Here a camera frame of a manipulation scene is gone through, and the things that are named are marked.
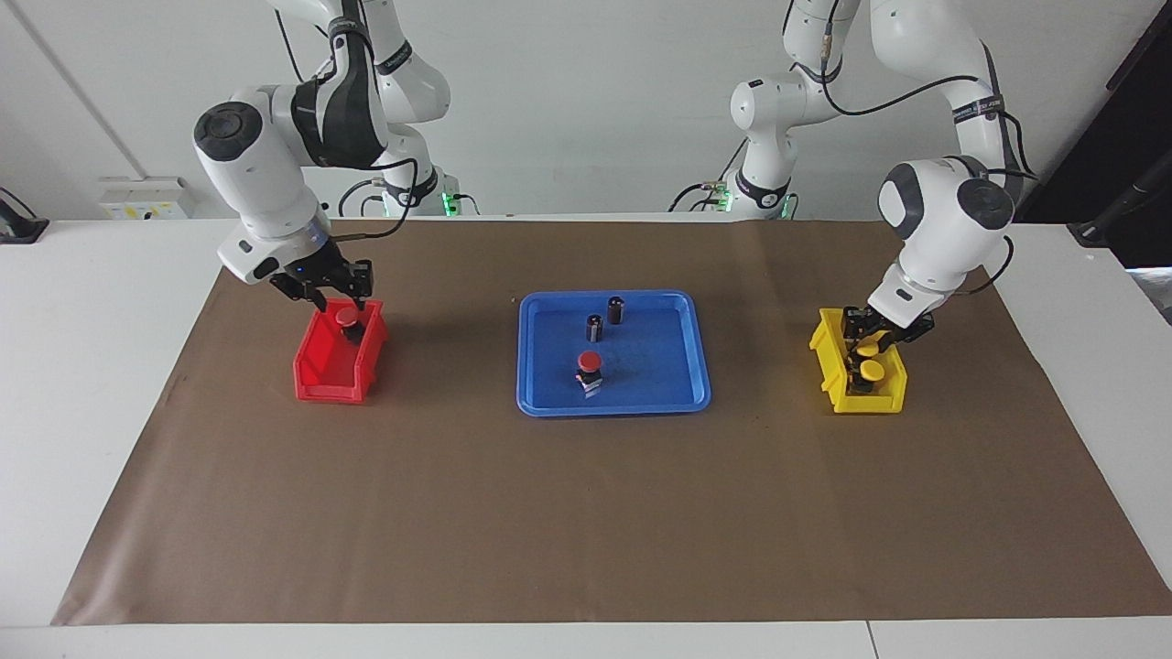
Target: yellow button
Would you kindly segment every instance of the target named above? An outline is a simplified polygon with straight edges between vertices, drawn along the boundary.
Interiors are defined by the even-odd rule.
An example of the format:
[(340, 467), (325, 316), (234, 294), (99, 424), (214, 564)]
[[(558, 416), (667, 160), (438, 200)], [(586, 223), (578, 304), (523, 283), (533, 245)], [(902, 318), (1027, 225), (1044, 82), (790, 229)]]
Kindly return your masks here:
[(868, 359), (859, 365), (859, 374), (861, 374), (863, 379), (867, 382), (878, 382), (887, 375), (887, 372), (884, 371), (881, 364), (873, 359)]
[(859, 344), (858, 347), (854, 348), (854, 354), (866, 359), (875, 356), (879, 354), (879, 341), (866, 341)]

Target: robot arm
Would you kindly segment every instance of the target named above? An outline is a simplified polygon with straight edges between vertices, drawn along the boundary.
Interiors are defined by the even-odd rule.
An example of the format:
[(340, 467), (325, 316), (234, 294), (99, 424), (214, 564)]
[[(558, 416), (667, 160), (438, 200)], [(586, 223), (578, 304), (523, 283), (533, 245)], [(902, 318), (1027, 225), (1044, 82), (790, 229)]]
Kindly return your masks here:
[[(320, 288), (331, 287), (361, 305), (373, 288), (370, 263), (349, 263), (341, 254), (300, 168), (377, 170), (421, 150), (425, 158), (422, 138), (404, 149), (384, 108), (398, 113), (397, 118), (438, 118), (450, 101), (448, 84), (411, 54), (389, 0), (271, 4), (326, 30), (329, 69), (297, 86), (244, 89), (197, 122), (199, 161), (240, 213), (240, 225), (219, 256), (247, 284), (268, 280), (289, 298), (309, 299), (322, 310)], [(379, 23), (375, 36), (367, 28), (369, 18)], [(387, 55), (380, 60), (382, 53)], [(384, 102), (380, 89), (391, 88), (400, 93)], [(422, 165), (421, 175), (431, 172), (429, 159), (427, 172)]]
[[(826, 25), (834, 39), (825, 53), (834, 62), (827, 68), (826, 86), (841, 93), (838, 74), (843, 67), (843, 43), (861, 0), (790, 1), (782, 28), (785, 50), (793, 59), (786, 73), (742, 82), (732, 91), (732, 121), (749, 140), (744, 164), (724, 181), (725, 210), (740, 216), (775, 219), (790, 185), (797, 148), (789, 131), (799, 125), (830, 121), (838, 116), (823, 91), (820, 59)], [(831, 20), (831, 9), (834, 9)]]
[[(864, 317), (871, 320), (849, 326), (849, 335), (931, 328), (932, 319), (921, 319), (1002, 242), (1022, 190), (1020, 177), (1006, 175), (1018, 165), (993, 57), (959, 7), (952, 0), (873, 0), (871, 30), (875, 55), (893, 70), (922, 82), (956, 75), (976, 81), (940, 86), (961, 155), (900, 163), (884, 182), (879, 211), (905, 246), (867, 299)], [(878, 328), (865, 326), (875, 322)]]
[[(729, 175), (728, 210), (775, 218), (789, 188), (796, 149), (788, 131), (827, 121), (841, 97), (841, 46), (860, 0), (791, 0), (786, 74), (742, 83), (732, 116), (749, 150)], [(906, 244), (865, 310), (847, 313), (847, 338), (887, 331), (890, 340), (914, 340), (932, 327), (942, 305), (1001, 242), (1021, 193), (1009, 147), (993, 59), (954, 0), (872, 0), (871, 32), (878, 59), (925, 83), (965, 76), (939, 87), (953, 108), (960, 155), (897, 165), (884, 182), (879, 209)]]

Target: green light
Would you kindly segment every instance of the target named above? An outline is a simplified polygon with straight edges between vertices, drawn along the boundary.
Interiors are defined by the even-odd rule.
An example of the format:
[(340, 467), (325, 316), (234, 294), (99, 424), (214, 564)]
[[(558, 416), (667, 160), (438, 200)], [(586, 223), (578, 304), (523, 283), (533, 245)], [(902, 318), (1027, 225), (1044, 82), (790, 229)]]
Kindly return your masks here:
[(459, 215), (459, 202), (456, 199), (456, 197), (452, 196), (452, 195), (449, 195), (448, 192), (443, 192), (441, 195), (441, 197), (443, 198), (443, 212), (444, 212), (444, 215), (447, 215), (448, 217), (456, 217), (456, 216), (458, 216)]
[(793, 211), (798, 210), (798, 206), (797, 204), (793, 204), (791, 208), (790, 203), (795, 202), (798, 196), (795, 192), (790, 192), (785, 196), (785, 203), (782, 204), (782, 219), (793, 219)]
[(729, 210), (729, 204), (732, 202), (732, 195), (729, 192), (728, 186), (721, 183), (716, 185), (715, 192), (720, 197), (716, 201), (716, 210), (718, 211)]

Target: red button cap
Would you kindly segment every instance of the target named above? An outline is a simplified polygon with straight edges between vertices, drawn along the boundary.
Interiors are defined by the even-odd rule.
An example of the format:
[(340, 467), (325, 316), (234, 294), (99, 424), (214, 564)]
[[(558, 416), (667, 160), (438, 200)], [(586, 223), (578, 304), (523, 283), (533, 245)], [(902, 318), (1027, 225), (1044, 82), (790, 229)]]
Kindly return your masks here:
[(602, 355), (594, 351), (586, 351), (578, 355), (578, 368), (586, 373), (597, 373), (602, 368)]
[(338, 310), (338, 313), (334, 314), (334, 320), (336, 320), (338, 325), (341, 327), (355, 325), (359, 321), (359, 310), (352, 306), (340, 308)]

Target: white table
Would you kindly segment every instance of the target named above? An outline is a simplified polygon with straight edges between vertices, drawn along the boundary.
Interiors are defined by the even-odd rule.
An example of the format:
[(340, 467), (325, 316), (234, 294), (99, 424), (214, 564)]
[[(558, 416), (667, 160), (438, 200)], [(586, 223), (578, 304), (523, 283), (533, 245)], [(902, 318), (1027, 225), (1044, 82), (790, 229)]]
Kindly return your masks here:
[[(47, 627), (231, 224), (55, 223), (36, 245), (0, 246), (0, 657), (1172, 657), (1172, 618)], [(1062, 227), (1011, 235), (1018, 256), (997, 288), (1172, 582), (1172, 327), (1110, 253)]]

